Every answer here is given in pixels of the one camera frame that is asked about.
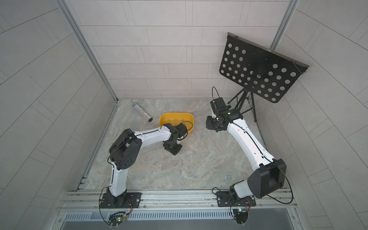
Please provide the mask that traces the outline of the yellow plastic storage box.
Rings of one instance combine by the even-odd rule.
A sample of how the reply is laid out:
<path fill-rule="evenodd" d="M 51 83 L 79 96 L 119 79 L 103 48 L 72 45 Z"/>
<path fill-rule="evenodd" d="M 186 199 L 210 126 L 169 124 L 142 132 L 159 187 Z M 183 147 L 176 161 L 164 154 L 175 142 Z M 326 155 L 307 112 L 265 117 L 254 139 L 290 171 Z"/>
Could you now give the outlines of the yellow plastic storage box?
<path fill-rule="evenodd" d="M 188 134 L 191 134 L 194 127 L 194 116 L 191 113 L 164 113 L 160 117 L 159 126 L 167 123 L 170 123 L 173 126 L 177 126 L 180 123 L 183 123 L 188 129 Z"/>

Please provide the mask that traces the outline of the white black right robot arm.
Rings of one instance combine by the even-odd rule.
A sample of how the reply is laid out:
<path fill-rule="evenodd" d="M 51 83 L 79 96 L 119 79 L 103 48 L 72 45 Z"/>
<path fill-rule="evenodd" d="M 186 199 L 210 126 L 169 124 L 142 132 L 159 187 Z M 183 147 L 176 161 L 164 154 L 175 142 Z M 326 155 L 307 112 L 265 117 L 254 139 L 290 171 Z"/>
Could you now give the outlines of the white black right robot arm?
<path fill-rule="evenodd" d="M 253 173 L 245 181 L 231 186 L 231 192 L 236 198 L 263 198 L 284 186 L 287 168 L 285 162 L 274 158 L 262 146 L 240 113 L 233 109 L 212 114 L 206 119 L 206 128 L 216 132 L 228 131 L 251 164 Z"/>

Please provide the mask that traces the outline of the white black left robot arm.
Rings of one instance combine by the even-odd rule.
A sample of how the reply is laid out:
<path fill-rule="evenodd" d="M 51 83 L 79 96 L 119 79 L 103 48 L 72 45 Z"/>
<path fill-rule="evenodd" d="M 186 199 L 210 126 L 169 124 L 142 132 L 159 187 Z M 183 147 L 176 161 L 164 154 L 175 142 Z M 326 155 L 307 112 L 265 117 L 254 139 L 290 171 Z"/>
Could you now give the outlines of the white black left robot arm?
<path fill-rule="evenodd" d="M 162 142 L 166 151 L 177 155 L 182 148 L 180 142 L 188 133 L 186 125 L 173 126 L 170 123 L 146 131 L 124 130 L 109 150 L 108 163 L 112 165 L 112 180 L 108 189 L 111 195 L 119 197 L 126 193 L 128 169 L 135 163 L 142 148 Z"/>

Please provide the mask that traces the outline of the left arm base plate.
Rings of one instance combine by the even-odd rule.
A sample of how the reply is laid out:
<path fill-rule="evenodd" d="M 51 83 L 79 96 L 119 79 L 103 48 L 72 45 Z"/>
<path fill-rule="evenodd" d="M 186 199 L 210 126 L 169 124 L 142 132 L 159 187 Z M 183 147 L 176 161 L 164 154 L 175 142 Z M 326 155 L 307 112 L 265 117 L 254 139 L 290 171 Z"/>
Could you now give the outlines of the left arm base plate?
<path fill-rule="evenodd" d="M 128 209 L 138 208 L 140 205 L 142 193 L 123 193 L 117 197 L 110 192 L 103 194 L 99 200 L 99 208 L 101 209 Z"/>

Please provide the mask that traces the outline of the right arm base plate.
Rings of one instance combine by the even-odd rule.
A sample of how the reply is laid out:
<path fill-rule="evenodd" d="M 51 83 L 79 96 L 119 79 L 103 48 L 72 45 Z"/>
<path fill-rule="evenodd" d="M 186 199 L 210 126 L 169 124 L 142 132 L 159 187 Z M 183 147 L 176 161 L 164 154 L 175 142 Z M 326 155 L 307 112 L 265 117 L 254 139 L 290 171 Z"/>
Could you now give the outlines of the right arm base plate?
<path fill-rule="evenodd" d="M 244 198 L 233 199 L 229 191 L 217 191 L 214 193 L 217 197 L 217 205 L 220 208 L 230 207 L 255 207 L 256 201 L 253 196 L 247 196 Z"/>

